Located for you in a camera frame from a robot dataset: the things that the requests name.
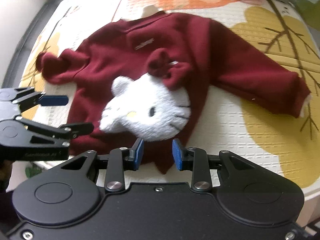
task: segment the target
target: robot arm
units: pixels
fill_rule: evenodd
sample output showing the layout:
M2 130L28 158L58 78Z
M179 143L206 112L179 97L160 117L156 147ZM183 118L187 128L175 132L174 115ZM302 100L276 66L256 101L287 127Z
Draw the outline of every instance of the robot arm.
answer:
M92 131L90 124L52 128L21 117L21 110L45 100L33 88L0 90L6 109L0 112L1 159L67 159L70 139ZM302 190L228 150L207 155L175 139L176 167L192 172L191 185L131 183L126 189L124 171L138 170L143 146L137 139L107 155L88 150L20 184L12 203L21 223L6 239L312 239L295 223ZM99 170L106 170L104 187L96 185ZM217 170L219 187L212 186L210 170Z

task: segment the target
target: mattress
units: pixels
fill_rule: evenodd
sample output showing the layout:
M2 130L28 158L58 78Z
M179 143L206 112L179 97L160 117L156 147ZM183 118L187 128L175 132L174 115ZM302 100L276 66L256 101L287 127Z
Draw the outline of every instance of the mattress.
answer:
M64 0L39 35L29 56L21 86L34 86L47 94L66 94L67 106L36 106L23 116L52 126L66 123L76 90L74 83L51 85L35 69L41 51L59 55L64 49L76 49L81 41L103 25L120 18L139 18L146 5L168 12L183 12L209 17L278 62L297 72L307 83L312 100L305 117L295 119L274 115L260 106L242 100L216 87L210 87L202 115L187 146L200 147L209 154L228 149L254 163L297 183L306 200L320 194L320 59L308 28L289 5L264 0L253 6L239 0ZM50 168L59 162L38 162ZM103 184L104 172L98 184ZM137 172L126 171L131 181L191 181L191 172L172 167L162 175L153 163ZM216 171L212 182L219 185Z

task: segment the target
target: embroidered label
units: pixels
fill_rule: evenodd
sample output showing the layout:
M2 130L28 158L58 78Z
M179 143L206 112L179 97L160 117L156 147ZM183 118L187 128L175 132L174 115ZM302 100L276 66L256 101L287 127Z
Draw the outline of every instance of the embroidered label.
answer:
M143 43L141 43L140 45L136 46L134 49L137 50L137 49L141 49L142 47L148 45L148 44L151 44L155 39L154 38L151 38L150 40L147 40Z

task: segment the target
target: yellow nose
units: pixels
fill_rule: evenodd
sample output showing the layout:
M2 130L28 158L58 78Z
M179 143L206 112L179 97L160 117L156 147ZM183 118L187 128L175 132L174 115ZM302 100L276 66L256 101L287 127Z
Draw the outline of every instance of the yellow nose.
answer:
M137 112L130 112L127 114L127 117L135 117Z

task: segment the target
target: sweater collar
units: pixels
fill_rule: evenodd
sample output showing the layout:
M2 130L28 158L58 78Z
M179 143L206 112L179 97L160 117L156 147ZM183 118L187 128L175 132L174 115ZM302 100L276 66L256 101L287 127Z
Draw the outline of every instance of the sweater collar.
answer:
M122 30L124 32L130 32L134 29L138 29L140 27L148 25L152 22L155 22L156 20L167 17L169 15L170 14L167 14L164 11L159 11L153 15L147 16L145 18L140 18L137 20L126 21L124 19L120 19L119 21L116 22L116 24L119 26L120 30Z

